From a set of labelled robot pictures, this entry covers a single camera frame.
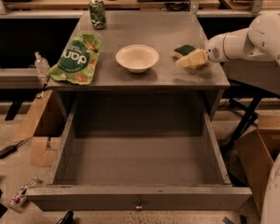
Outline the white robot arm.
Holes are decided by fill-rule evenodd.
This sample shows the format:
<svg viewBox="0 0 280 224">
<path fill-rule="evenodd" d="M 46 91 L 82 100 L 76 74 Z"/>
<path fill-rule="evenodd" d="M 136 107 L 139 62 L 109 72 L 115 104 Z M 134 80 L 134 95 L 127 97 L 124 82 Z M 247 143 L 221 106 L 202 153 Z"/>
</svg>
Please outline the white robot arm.
<svg viewBox="0 0 280 224">
<path fill-rule="evenodd" d="M 259 15 L 247 28 L 216 35 L 205 42 L 203 49 L 176 49 L 175 56 L 175 64 L 182 68 L 231 60 L 273 60 L 280 67 L 280 15 Z M 280 152 L 270 171 L 260 224 L 280 224 Z"/>
</svg>

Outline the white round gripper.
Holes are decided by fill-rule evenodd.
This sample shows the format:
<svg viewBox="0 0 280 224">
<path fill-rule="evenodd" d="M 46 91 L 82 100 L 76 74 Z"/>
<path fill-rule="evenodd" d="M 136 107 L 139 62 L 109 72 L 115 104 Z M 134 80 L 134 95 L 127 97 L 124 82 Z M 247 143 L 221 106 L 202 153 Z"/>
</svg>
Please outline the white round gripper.
<svg viewBox="0 0 280 224">
<path fill-rule="evenodd" d="M 212 37 L 204 43 L 206 51 L 203 49 L 196 49 L 177 60 L 175 64 L 181 68 L 197 69 L 207 64 L 208 59 L 215 63 L 226 62 L 227 57 L 224 53 L 224 38 L 224 35 L 216 35 Z"/>
</svg>

